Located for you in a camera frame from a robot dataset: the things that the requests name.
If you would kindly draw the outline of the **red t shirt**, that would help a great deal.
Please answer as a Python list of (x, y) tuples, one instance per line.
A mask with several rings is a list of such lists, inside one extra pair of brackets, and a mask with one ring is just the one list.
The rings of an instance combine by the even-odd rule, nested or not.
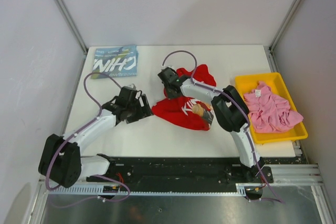
[[(185, 68), (178, 68), (176, 72), (179, 77), (192, 74), (192, 71), (187, 71)], [(194, 78), (202, 83), (216, 86), (216, 81), (209, 73), (206, 64), (197, 66)], [(154, 115), (186, 129), (196, 131), (210, 130), (214, 119), (213, 107), (210, 103), (189, 97), (168, 99), (165, 90), (164, 95), (166, 98), (158, 101), (152, 107)]]

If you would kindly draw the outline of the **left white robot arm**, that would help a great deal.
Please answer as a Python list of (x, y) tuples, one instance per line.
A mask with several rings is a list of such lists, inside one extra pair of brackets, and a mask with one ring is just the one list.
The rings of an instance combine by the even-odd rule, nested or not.
[(113, 159), (104, 154), (83, 157), (83, 151), (100, 135), (121, 122), (130, 124), (152, 114), (148, 99), (142, 91), (122, 87), (118, 95), (100, 108), (94, 119), (79, 129), (62, 136), (48, 136), (38, 172), (64, 188), (95, 175), (105, 182), (112, 181), (116, 175)]

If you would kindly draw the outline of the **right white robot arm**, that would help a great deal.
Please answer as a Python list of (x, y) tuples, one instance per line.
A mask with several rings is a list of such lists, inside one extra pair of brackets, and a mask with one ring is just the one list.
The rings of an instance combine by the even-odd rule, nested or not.
[(228, 85), (220, 90), (217, 87), (196, 81), (193, 76), (178, 76), (177, 72), (166, 67), (158, 74), (168, 98), (190, 97), (212, 105), (215, 117), (222, 129), (229, 132), (239, 153), (243, 179), (254, 183), (264, 178), (263, 162), (256, 151), (249, 130), (248, 107), (235, 87)]

